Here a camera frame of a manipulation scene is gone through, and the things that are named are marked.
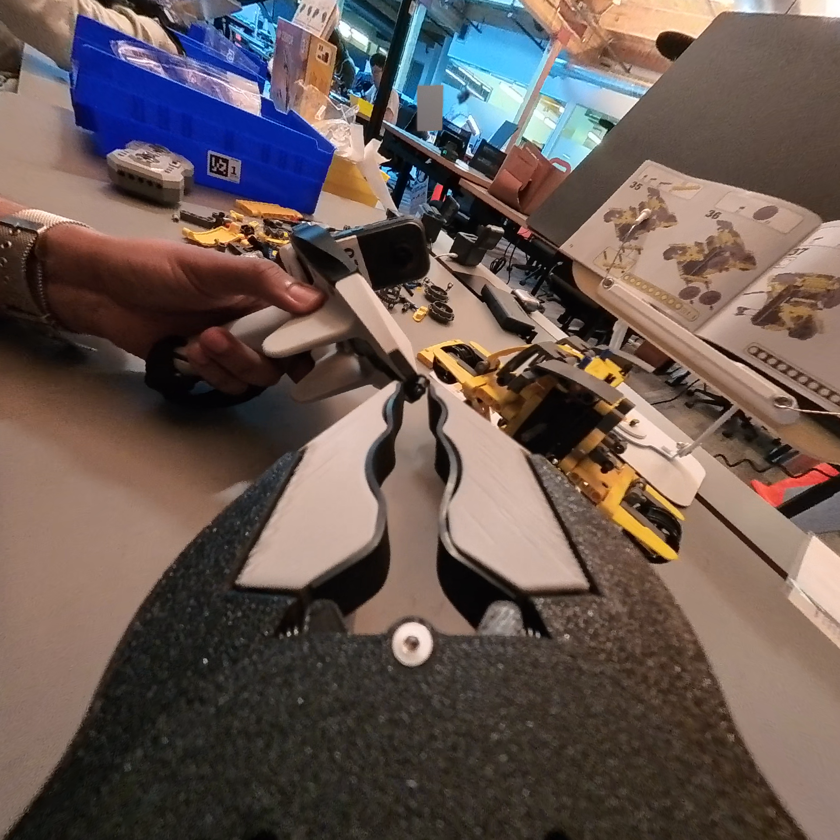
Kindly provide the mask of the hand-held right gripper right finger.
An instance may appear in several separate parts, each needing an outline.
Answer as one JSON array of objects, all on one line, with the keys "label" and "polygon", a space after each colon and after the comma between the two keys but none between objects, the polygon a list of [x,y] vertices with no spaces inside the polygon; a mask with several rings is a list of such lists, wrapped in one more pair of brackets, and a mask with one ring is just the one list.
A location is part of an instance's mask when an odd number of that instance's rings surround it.
[{"label": "hand-held right gripper right finger", "polygon": [[437,577],[469,624],[496,602],[542,624],[542,597],[586,595],[592,578],[526,449],[439,384],[427,390],[437,515]]}]

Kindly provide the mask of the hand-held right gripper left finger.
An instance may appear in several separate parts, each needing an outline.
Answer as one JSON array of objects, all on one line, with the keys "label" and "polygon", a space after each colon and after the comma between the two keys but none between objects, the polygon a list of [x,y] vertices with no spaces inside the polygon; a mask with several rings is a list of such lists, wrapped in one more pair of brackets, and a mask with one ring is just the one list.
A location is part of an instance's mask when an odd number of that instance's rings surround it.
[{"label": "hand-held right gripper left finger", "polygon": [[382,483],[402,418],[403,389],[392,383],[307,444],[247,550],[237,588],[331,600],[343,614],[382,588]]}]

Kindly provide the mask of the paper in clear holder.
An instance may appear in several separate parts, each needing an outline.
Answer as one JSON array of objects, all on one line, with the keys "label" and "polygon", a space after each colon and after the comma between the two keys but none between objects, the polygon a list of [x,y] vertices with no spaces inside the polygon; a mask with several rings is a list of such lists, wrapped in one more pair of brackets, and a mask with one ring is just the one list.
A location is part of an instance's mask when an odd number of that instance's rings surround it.
[{"label": "paper in clear holder", "polygon": [[839,647],[839,557],[816,535],[806,535],[785,581],[790,603]]}]

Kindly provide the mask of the person's left hand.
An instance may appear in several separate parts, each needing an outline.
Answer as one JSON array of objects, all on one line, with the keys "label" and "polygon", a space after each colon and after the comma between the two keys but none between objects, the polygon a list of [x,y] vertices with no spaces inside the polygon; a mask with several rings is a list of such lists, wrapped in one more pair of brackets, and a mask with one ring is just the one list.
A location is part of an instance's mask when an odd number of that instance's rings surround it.
[{"label": "person's left hand", "polygon": [[283,375],[299,382],[313,367],[308,353],[267,359],[224,327],[266,307],[300,316],[321,306],[319,290],[267,259],[69,224],[41,234],[36,254],[48,309],[71,332],[141,359],[162,339],[183,337],[193,371],[231,395],[272,386]]}]

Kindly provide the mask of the yellow bin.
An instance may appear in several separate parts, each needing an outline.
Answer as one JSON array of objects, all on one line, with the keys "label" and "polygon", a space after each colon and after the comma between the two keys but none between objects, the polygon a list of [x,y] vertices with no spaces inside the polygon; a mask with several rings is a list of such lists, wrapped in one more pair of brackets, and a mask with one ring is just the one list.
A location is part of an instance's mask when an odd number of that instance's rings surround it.
[{"label": "yellow bin", "polygon": [[375,207],[379,202],[359,165],[339,154],[332,158],[322,191],[368,207]]}]

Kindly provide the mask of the black pole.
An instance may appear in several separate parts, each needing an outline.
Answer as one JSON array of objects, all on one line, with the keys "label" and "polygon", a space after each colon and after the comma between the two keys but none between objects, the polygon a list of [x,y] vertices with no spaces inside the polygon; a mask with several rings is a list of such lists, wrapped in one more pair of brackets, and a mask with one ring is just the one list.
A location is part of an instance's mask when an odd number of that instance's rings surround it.
[{"label": "black pole", "polygon": [[385,117],[390,109],[392,92],[396,82],[396,74],[406,46],[408,30],[410,28],[414,1],[401,1],[398,9],[391,46],[385,59],[382,69],[381,80],[378,85],[376,99],[368,128],[365,131],[367,141],[378,140],[382,136],[382,128],[385,121],[391,122]]}]

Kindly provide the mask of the pile of toy brick pieces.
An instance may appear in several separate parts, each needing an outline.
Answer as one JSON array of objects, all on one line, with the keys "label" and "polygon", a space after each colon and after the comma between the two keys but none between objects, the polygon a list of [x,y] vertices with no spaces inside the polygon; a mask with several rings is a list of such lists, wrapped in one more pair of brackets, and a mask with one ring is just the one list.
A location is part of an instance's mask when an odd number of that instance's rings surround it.
[{"label": "pile of toy brick pieces", "polygon": [[[291,246],[293,235],[302,235],[315,223],[295,218],[291,212],[248,215],[244,210],[226,212],[186,205],[174,211],[172,221],[182,225],[182,236],[190,245],[234,256],[265,257],[280,263]],[[336,228],[325,232],[341,247],[387,309],[401,305],[417,310],[412,302],[415,289],[432,287],[429,273],[433,253],[424,228],[416,217],[398,216],[370,224]]]}]

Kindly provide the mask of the brown paper bag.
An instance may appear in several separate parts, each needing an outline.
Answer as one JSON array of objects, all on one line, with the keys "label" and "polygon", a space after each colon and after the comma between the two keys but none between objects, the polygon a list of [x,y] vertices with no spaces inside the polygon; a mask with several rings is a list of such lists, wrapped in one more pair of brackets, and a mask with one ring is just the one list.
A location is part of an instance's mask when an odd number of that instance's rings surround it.
[{"label": "brown paper bag", "polygon": [[488,193],[523,215],[532,214],[572,172],[560,158],[546,158],[540,148],[524,141],[512,148]]}]

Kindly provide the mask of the grey toy battery box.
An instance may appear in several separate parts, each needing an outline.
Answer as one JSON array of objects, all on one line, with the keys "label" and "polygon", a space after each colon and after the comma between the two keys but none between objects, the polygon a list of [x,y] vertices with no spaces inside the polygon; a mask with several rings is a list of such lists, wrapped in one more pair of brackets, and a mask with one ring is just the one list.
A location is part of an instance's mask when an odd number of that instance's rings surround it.
[{"label": "grey toy battery box", "polygon": [[177,207],[194,187],[186,157],[155,143],[131,141],[106,156],[111,183],[121,192],[164,207]]}]

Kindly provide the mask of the toy instruction booklet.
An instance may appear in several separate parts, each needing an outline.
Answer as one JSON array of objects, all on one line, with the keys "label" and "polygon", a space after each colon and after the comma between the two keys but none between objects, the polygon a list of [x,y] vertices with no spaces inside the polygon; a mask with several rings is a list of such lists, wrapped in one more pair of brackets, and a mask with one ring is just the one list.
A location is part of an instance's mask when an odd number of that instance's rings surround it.
[{"label": "toy instruction booklet", "polygon": [[560,251],[838,415],[838,220],[645,161]]}]

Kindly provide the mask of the black charger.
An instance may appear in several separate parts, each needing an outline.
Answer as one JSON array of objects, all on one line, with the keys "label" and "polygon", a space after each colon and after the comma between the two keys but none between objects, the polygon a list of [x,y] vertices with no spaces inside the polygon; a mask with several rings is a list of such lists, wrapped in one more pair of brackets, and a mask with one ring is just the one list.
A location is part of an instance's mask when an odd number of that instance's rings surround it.
[{"label": "black charger", "polygon": [[498,245],[503,234],[502,227],[491,224],[478,226],[474,234],[457,233],[450,249],[453,261],[465,267],[477,266]]},{"label": "black charger", "polygon": [[450,224],[458,212],[459,204],[452,195],[434,199],[419,207],[418,219],[423,226],[429,246],[434,245],[440,232]]}]

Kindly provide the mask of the yellow grey brick toy vehicle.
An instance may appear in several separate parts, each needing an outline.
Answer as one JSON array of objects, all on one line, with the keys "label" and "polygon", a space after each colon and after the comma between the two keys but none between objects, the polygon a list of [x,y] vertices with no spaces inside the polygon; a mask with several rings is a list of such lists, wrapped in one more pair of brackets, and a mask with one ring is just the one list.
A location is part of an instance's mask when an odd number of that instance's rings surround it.
[{"label": "yellow grey brick toy vehicle", "polygon": [[677,560],[685,518],[630,465],[619,434],[634,409],[618,389],[629,363],[573,338],[495,352],[454,339],[416,359],[502,433],[545,457],[649,562]]}]

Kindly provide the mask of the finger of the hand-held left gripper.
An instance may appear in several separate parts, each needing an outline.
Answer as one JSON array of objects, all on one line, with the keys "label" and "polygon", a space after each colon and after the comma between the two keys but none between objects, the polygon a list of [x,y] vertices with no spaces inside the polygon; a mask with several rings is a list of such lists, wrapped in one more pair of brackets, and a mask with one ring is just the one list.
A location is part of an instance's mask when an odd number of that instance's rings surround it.
[{"label": "finger of the hand-held left gripper", "polygon": [[401,384],[420,374],[409,339],[361,274],[339,280],[336,295],[350,310],[352,340],[364,345],[360,355]]}]

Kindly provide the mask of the orange cone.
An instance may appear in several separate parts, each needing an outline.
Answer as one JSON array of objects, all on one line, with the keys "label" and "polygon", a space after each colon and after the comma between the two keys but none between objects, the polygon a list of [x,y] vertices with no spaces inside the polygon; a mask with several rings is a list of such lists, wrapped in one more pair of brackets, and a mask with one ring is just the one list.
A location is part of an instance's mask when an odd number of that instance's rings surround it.
[{"label": "orange cone", "polygon": [[819,463],[800,474],[790,474],[771,483],[753,479],[749,486],[773,508],[779,508],[785,501],[792,499],[795,495],[819,486],[835,477],[838,477],[838,470],[833,465]]}]

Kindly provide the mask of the blue plastic bin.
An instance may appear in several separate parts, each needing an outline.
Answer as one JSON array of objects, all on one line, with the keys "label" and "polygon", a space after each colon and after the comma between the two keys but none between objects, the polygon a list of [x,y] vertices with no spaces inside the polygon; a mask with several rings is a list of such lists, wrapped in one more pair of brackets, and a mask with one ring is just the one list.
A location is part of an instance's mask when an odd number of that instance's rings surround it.
[{"label": "blue plastic bin", "polygon": [[77,19],[70,99],[100,156],[131,141],[192,163],[197,183],[314,214],[333,145],[294,112],[256,94],[244,108],[175,74],[177,56],[89,17]]}]

